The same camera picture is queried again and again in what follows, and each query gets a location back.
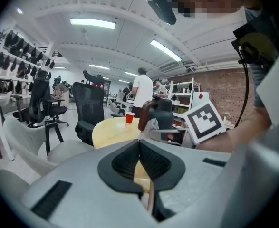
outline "floor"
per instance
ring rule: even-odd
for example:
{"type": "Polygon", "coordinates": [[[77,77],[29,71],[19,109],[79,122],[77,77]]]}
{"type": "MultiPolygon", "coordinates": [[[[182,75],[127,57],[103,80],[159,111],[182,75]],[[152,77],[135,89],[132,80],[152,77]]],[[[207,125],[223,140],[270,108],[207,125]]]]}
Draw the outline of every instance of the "floor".
{"type": "MultiPolygon", "coordinates": [[[[106,108],[105,106],[104,106],[104,113],[105,113],[105,119],[111,117],[110,114],[112,112],[110,111],[109,108],[106,108]]],[[[74,131],[74,128],[78,121],[78,115],[77,115],[77,109],[75,103],[69,104],[68,110],[65,112],[65,114],[60,116],[60,120],[69,123],[69,127],[67,127],[65,124],[59,124],[60,132],[63,137],[63,140],[68,140],[68,139],[79,140],[76,132],[74,131]]],[[[50,147],[51,148],[56,147],[59,143],[60,141],[55,133],[55,130],[52,129],[50,132],[50,147]]],[[[15,160],[10,161],[1,143],[0,143],[0,147],[1,147],[1,152],[3,154],[3,159],[0,159],[0,170],[6,169],[8,171],[11,171],[17,174],[18,176],[20,176],[23,180],[25,180],[29,184],[32,184],[36,179],[40,177],[15,153],[14,150],[12,150],[12,152],[15,156],[15,160]]],[[[38,156],[46,159],[45,144],[41,146],[38,156]]]]}

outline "hand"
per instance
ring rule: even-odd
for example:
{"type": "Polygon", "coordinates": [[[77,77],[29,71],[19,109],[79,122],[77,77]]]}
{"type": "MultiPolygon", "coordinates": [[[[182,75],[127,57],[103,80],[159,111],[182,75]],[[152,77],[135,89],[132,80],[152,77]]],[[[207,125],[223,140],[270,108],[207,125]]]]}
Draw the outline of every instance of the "hand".
{"type": "Polygon", "coordinates": [[[228,132],[224,132],[200,143],[196,149],[231,153],[234,150],[234,147],[235,146],[228,132]]]}

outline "fluorescent light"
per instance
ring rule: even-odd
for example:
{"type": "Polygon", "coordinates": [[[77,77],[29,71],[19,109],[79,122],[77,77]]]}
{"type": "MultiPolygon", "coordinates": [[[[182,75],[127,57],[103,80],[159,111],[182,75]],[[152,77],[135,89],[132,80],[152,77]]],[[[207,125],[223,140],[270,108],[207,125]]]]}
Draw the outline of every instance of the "fluorescent light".
{"type": "Polygon", "coordinates": [[[131,74],[131,73],[128,73],[128,72],[125,72],[125,74],[133,75],[133,76],[135,76],[135,77],[138,76],[137,74],[131,74]]]}
{"type": "Polygon", "coordinates": [[[20,13],[20,14],[23,13],[22,10],[21,10],[20,8],[17,8],[17,12],[20,13]]]}
{"type": "Polygon", "coordinates": [[[152,46],[155,46],[156,48],[160,49],[161,51],[163,51],[168,56],[172,57],[176,62],[180,62],[182,60],[179,56],[177,56],[175,53],[170,51],[167,47],[163,46],[162,44],[160,44],[156,40],[152,40],[150,44],[152,46]]]}
{"type": "Polygon", "coordinates": [[[115,29],[116,23],[98,19],[70,19],[72,25],[92,25],[108,29],[115,29]]]}
{"type": "Polygon", "coordinates": [[[105,66],[97,66],[97,65],[92,65],[92,64],[89,64],[91,67],[98,67],[98,68],[103,68],[103,69],[107,69],[107,70],[110,70],[109,67],[105,67],[105,66]]]}

